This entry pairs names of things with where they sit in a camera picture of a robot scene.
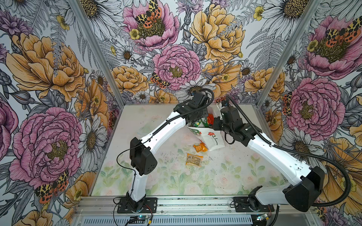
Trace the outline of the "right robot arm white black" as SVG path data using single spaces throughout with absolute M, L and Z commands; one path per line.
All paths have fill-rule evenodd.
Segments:
M 286 179 L 285 184 L 275 187 L 258 186 L 248 196 L 253 208 L 261 205 L 290 205 L 296 210 L 306 212 L 314 204 L 323 188 L 324 171 L 318 166 L 312 168 L 289 153 L 276 148 L 259 128 L 253 129 L 244 123 L 238 109 L 225 106 L 215 118 L 213 129 L 223 131 L 245 147 L 255 151 Z

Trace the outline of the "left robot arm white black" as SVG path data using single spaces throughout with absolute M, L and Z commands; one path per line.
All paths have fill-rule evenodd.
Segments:
M 130 142 L 130 160 L 134 177 L 127 193 L 130 200 L 139 202 L 146 196 L 148 175 L 156 168 L 154 157 L 158 149 L 178 130 L 190 122 L 208 116 L 207 107 L 214 100 L 214 93 L 209 89 L 194 92 L 190 100 L 178 103 L 170 115 L 148 135 Z

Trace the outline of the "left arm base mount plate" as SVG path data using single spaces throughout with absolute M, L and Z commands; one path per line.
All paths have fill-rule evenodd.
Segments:
M 117 204 L 118 214 L 156 213 L 157 198 L 144 197 L 135 202 L 131 198 L 122 196 Z

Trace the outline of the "aluminium front rail frame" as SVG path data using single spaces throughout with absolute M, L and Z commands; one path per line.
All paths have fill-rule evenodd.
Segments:
M 80 201 L 72 226 L 321 226 L 313 208 L 300 212 L 274 204 L 275 212 L 236 212 L 235 195 L 150 196 L 157 198 L 156 213 L 118 214 L 121 197 L 93 196 Z M 131 216 L 150 215 L 144 224 L 129 224 Z

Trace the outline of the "small orange snack packet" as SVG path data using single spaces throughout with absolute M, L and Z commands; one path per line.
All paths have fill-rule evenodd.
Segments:
M 196 150 L 197 153 L 199 152 L 207 152 L 208 151 L 208 148 L 207 146 L 201 142 L 199 144 L 196 144 L 196 145 L 193 145 L 194 149 Z

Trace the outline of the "red snack packet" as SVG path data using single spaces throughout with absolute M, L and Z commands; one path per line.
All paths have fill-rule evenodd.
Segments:
M 211 127 L 214 124 L 214 116 L 213 114 L 208 114 L 207 117 L 207 125 Z

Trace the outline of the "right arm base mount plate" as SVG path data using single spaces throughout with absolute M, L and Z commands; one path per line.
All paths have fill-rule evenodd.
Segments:
M 256 199 L 247 196 L 233 197 L 230 207 L 236 212 L 275 212 L 273 205 L 262 205 Z

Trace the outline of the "green circuit board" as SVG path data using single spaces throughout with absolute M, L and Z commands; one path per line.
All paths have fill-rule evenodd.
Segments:
M 128 223 L 132 224 L 144 224 L 144 223 L 148 223 L 151 219 L 150 215 L 137 215 L 137 216 L 131 216 Z

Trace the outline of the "green candy bag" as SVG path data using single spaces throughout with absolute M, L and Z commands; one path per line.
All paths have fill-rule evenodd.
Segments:
M 197 128 L 208 128 L 209 125 L 207 123 L 207 118 L 202 118 L 198 121 L 195 121 L 193 123 L 193 127 L 197 127 Z

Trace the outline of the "clear peanut snack packet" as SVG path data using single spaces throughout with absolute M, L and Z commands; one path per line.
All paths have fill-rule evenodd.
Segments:
M 187 154 L 186 158 L 186 165 L 193 165 L 193 166 L 201 166 L 201 163 L 203 161 L 203 156 L 194 155 L 194 154 Z

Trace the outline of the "white paper gift bag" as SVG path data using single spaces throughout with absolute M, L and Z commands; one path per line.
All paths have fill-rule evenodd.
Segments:
M 213 108 L 208 107 L 207 108 L 208 114 L 213 114 L 213 116 L 217 116 L 214 112 Z M 221 148 L 225 147 L 224 138 L 222 137 L 222 134 L 220 131 L 215 131 L 212 127 L 208 128 L 197 128 L 193 127 L 193 123 L 188 123 L 186 126 L 187 128 L 201 141 L 203 142 L 207 148 L 208 151 L 215 151 Z

